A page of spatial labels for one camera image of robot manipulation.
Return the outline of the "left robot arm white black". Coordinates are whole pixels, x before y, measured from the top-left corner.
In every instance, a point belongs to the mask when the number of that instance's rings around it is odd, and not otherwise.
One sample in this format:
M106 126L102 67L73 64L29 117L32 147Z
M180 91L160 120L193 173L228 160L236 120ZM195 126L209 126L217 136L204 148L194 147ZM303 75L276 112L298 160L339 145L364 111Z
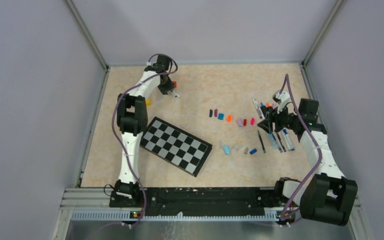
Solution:
M113 194L129 207L140 202L139 147L148 125L146 100L154 89L163 95L174 90L169 75L178 70L177 63L168 55L157 53L146 62L140 80L117 97L111 118L111 128L121 145L121 168Z

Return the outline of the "black highlighter blue tip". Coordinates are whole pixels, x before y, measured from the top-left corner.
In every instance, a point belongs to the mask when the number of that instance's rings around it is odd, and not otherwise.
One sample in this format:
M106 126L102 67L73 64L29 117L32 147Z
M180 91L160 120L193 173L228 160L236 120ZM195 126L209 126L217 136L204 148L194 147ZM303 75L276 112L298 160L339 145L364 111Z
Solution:
M262 102L260 103L260 109L262 112L265 112L267 110L266 106Z

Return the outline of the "black gel pen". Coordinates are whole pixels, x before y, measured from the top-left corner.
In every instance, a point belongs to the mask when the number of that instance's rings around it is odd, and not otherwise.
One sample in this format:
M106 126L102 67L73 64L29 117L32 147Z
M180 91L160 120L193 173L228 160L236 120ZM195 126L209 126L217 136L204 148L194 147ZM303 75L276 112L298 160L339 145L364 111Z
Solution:
M259 141L260 141L260 144L261 144L262 151L265 154L266 153L266 148L265 148L265 145L264 145L264 142L263 142L262 135L261 135L259 130L257 130L257 134L258 134L258 138L259 138Z

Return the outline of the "light blue eraser bar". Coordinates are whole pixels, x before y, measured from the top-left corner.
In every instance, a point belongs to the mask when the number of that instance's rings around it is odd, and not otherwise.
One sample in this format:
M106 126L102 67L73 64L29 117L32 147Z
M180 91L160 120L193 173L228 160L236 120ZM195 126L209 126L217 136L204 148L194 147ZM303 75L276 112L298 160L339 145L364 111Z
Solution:
M278 145L276 144L273 136L271 134L269 134L269 133L266 133L266 135L267 135L267 138L268 138L268 140L270 141L270 143L272 145L272 148L275 149L275 150L278 150Z

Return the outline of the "light blue highlighter cap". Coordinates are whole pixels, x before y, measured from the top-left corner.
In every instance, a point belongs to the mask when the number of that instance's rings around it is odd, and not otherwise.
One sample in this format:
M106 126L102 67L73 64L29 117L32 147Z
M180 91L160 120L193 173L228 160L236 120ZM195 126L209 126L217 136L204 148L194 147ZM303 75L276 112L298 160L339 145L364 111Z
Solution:
M231 154L231 149L230 149L230 147L228 145L224 145L222 147L222 149L223 149L223 152L224 152L225 155L230 155Z

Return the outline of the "pale purple highlighter cap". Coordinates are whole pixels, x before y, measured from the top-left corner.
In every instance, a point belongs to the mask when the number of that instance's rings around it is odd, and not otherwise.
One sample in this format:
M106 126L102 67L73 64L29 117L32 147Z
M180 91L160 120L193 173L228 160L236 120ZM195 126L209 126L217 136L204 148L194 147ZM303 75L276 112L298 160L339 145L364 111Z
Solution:
M239 127L244 127L245 124L244 124L244 120L242 118L237 118L235 120L236 124L239 126Z

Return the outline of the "black white chessboard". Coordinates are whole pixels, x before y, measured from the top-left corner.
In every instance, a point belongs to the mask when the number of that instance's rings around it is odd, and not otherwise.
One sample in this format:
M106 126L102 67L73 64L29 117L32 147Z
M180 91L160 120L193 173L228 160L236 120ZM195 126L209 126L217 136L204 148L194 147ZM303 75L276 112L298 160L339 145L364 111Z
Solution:
M194 177L213 149L211 143L159 117L154 117L147 126L140 146Z

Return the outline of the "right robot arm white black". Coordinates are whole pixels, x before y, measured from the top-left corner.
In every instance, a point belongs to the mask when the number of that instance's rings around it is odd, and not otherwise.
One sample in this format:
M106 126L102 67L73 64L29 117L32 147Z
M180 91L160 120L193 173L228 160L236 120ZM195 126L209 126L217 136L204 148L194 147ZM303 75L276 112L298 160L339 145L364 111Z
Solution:
M325 126L318 122L319 102L302 98L296 113L261 104L264 120L258 127L268 135L293 131L304 149L309 165L303 180L282 177L276 182L273 200L284 206L280 225L291 225L299 219L345 226L358 193L355 180L345 177L339 169L330 146Z

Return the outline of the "thin dark pen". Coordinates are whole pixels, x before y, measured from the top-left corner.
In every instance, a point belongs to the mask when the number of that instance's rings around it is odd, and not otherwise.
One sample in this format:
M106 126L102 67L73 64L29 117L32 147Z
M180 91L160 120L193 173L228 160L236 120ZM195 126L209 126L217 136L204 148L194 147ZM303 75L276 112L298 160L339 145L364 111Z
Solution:
M276 136L277 136L277 138L278 138L278 142L279 142L279 144L280 144L280 146L281 146L283 152L287 152L287 149L285 148L285 145L284 145L284 143L283 143L283 140L282 140L282 138L281 138L281 136L280 136L280 134L279 134L278 132L276 133Z

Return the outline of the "blue cap of marker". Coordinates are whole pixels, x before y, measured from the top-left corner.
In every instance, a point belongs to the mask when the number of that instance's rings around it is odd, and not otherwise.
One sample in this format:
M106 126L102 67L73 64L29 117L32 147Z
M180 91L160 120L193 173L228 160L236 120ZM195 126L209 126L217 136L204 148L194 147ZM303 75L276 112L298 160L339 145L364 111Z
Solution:
M256 152L257 152L257 149L254 148L254 149L252 149L252 150L249 152L249 154L250 154L250 155L253 155L253 154L255 154Z

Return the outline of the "white marker blue band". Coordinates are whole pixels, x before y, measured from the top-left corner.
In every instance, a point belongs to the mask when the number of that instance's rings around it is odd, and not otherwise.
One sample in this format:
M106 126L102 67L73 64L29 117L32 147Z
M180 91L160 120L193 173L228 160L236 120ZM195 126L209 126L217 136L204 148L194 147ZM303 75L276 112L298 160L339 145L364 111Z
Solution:
M282 129L282 135L284 135L286 137L286 139L287 139L287 141L288 141L288 143L290 145L291 151L294 151L295 147L294 147L294 145L292 143L292 140L290 138L290 135L289 135L288 131L285 128Z

